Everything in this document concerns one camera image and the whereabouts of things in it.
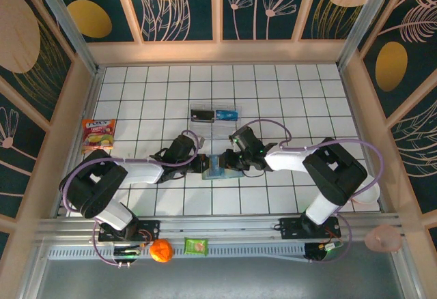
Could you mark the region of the green snack packet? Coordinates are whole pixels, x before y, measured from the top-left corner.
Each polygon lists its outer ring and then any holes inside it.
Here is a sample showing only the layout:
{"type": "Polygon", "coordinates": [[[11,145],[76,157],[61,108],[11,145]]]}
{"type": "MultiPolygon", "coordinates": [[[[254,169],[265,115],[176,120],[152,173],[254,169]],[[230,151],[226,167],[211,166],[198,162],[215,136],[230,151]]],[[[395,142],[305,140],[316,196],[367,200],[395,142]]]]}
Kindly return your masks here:
{"type": "Polygon", "coordinates": [[[185,255],[208,255],[208,240],[185,238],[184,240],[185,255]]]}

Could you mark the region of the green card holder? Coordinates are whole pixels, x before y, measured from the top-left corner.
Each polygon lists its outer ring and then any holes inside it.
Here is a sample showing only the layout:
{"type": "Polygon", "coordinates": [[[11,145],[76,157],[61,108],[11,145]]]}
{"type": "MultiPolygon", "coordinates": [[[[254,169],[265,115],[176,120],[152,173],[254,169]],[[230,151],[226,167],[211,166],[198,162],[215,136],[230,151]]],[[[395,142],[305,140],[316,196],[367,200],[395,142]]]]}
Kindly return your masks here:
{"type": "Polygon", "coordinates": [[[243,176],[243,173],[241,171],[229,170],[224,168],[222,169],[223,169],[223,174],[218,178],[210,177],[208,170],[204,173],[201,173],[202,180],[224,180],[224,179],[239,178],[243,176]]]}

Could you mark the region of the aluminium side rail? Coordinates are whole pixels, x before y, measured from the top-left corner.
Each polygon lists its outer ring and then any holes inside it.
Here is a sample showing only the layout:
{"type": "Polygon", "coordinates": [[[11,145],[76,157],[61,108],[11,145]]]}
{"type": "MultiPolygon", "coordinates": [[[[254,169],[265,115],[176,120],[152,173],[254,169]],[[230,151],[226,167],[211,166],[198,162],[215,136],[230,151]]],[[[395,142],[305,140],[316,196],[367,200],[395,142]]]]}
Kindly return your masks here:
{"type": "Polygon", "coordinates": [[[91,119],[94,116],[104,73],[105,69],[98,66],[96,73],[90,74],[87,78],[74,77],[73,83],[67,86],[66,94],[62,96],[61,108],[66,110],[62,113],[64,120],[61,129],[63,131],[67,130],[69,124],[72,124],[72,129],[66,132],[66,147],[68,151],[61,158],[57,159],[62,170],[57,178],[56,197],[51,206],[50,217],[52,218],[68,215],[68,210],[64,207],[63,193],[59,185],[82,162],[82,121],[84,119],[91,119]],[[81,80],[87,82],[84,92],[79,91],[82,88],[79,86],[79,81],[81,80]]]}

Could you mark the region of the pink plastic cup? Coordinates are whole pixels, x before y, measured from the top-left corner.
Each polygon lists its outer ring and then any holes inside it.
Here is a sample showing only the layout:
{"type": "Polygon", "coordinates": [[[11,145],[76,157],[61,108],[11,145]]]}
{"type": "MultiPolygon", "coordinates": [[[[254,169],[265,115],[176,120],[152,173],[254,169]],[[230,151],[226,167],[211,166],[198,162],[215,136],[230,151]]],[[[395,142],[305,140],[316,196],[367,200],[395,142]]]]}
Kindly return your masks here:
{"type": "Polygon", "coordinates": [[[401,234],[390,225],[372,229],[364,238],[366,247],[374,252],[397,252],[402,246],[401,234]]]}

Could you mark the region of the aluminium base beam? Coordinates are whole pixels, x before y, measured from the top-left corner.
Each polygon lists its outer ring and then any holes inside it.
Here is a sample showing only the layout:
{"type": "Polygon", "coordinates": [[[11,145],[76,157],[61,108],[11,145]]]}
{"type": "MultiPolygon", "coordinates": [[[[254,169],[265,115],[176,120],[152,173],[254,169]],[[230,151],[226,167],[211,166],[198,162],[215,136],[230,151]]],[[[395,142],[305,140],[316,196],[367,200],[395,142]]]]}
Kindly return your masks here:
{"type": "MultiPolygon", "coordinates": [[[[161,216],[159,237],[174,244],[184,238],[205,238],[213,244],[268,243],[281,241],[274,230],[280,218],[286,215],[255,214],[235,216],[161,216]]],[[[352,239],[362,241],[374,228],[390,225],[405,234],[398,214],[362,212],[339,214],[339,227],[344,240],[351,226],[352,239]]],[[[34,240],[50,244],[86,245],[91,239],[94,222],[83,218],[54,218],[40,221],[34,240]]]]}

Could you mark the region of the black credit card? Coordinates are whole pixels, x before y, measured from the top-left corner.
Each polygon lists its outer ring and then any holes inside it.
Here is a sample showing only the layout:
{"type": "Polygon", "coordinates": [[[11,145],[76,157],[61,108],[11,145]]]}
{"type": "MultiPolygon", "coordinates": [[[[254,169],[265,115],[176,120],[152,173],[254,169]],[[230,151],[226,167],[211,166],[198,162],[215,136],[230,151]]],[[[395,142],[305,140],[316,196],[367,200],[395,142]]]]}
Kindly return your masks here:
{"type": "Polygon", "coordinates": [[[191,109],[191,121],[199,123],[213,123],[215,120],[214,110],[191,109]]]}

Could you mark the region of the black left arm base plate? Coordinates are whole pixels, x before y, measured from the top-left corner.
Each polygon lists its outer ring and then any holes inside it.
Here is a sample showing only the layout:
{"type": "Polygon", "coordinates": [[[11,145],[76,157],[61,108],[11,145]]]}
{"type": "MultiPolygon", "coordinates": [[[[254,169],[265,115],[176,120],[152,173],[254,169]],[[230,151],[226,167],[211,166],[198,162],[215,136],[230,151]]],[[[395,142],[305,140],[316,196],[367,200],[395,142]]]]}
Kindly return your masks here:
{"type": "Polygon", "coordinates": [[[119,231],[108,223],[101,223],[99,242],[151,242],[159,237],[159,220],[134,220],[119,231]]]}

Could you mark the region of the teal panel orange circle leaves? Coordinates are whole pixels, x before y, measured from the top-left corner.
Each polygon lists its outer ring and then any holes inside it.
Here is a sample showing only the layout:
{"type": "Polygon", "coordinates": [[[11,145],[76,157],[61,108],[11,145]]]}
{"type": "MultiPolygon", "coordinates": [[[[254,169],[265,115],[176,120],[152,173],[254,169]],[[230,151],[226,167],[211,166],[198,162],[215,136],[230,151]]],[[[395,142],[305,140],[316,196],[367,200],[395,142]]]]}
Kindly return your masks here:
{"type": "Polygon", "coordinates": [[[212,40],[212,0],[130,0],[144,42],[212,40]]]}

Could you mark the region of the clear plastic tray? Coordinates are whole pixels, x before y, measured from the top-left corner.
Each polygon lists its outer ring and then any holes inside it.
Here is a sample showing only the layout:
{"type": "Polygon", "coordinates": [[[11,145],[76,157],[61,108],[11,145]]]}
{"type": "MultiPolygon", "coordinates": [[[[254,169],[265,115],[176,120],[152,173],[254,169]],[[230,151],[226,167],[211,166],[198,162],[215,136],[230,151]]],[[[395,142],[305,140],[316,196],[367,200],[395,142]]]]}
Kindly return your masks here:
{"type": "Polygon", "coordinates": [[[189,123],[188,127],[195,134],[205,139],[228,139],[228,136],[233,134],[241,126],[242,107],[233,103],[226,102],[192,102],[189,106],[189,123]],[[232,121],[220,121],[214,120],[213,123],[199,123],[191,121],[191,109],[204,109],[204,110],[235,110],[238,112],[238,120],[232,121]]]}

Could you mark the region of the white bowl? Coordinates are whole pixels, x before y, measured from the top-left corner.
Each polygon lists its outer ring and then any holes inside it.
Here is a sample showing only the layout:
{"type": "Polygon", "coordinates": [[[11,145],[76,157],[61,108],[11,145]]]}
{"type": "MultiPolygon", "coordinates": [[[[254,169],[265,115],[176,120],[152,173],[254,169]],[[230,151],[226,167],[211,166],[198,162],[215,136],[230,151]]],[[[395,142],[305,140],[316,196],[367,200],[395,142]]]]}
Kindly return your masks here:
{"type": "Polygon", "coordinates": [[[352,200],[361,204],[375,203],[380,197],[380,187],[378,184],[374,184],[371,188],[361,192],[357,196],[353,196],[352,200]]]}

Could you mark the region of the teal panel flower stems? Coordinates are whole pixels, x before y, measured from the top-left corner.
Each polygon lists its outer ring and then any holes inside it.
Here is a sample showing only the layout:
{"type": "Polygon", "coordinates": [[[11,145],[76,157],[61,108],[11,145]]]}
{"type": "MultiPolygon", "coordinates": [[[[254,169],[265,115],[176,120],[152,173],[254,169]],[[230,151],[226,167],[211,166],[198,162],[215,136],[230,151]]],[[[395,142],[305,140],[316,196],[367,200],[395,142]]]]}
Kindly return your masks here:
{"type": "Polygon", "coordinates": [[[290,31],[280,31],[279,22],[296,20],[301,0],[223,0],[222,39],[287,39],[290,31]]]}

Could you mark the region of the orange fruit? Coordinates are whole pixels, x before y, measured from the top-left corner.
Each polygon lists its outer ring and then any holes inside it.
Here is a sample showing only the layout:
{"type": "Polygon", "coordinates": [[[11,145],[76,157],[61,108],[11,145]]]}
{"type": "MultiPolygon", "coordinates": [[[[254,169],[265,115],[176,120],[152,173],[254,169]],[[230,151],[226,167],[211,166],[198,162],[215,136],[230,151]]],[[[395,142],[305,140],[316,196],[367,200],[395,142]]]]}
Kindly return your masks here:
{"type": "Polygon", "coordinates": [[[150,256],[154,261],[167,263],[173,257],[173,247],[166,239],[157,239],[150,246],[150,256]]]}

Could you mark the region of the teal panel large peach oval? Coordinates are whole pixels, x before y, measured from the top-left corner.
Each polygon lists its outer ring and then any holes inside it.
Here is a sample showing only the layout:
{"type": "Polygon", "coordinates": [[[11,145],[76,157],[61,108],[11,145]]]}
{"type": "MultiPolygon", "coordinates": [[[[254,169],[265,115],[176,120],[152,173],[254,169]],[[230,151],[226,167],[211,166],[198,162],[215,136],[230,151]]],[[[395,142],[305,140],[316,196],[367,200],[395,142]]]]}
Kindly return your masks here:
{"type": "Polygon", "coordinates": [[[31,0],[0,0],[0,77],[48,121],[70,66],[31,0]]]}

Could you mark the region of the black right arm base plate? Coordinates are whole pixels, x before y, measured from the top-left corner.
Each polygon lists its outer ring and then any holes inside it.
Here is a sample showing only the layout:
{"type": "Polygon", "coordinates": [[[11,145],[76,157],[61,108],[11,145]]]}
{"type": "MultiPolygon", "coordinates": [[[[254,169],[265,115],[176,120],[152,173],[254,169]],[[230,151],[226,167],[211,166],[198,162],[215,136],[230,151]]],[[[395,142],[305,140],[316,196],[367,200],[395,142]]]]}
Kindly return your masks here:
{"type": "Polygon", "coordinates": [[[328,240],[331,236],[341,237],[338,218],[329,217],[323,224],[317,226],[303,217],[279,219],[279,231],[283,240],[328,240]]]}

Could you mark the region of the red candy bag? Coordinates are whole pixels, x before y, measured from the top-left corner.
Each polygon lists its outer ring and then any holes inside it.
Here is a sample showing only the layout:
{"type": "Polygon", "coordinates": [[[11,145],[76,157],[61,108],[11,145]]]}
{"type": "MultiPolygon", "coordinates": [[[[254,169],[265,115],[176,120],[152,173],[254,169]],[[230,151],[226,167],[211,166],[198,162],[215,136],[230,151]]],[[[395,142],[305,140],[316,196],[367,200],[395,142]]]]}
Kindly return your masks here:
{"type": "Polygon", "coordinates": [[[82,121],[83,140],[82,153],[99,149],[113,149],[115,120],[114,119],[84,119],[82,121]]]}

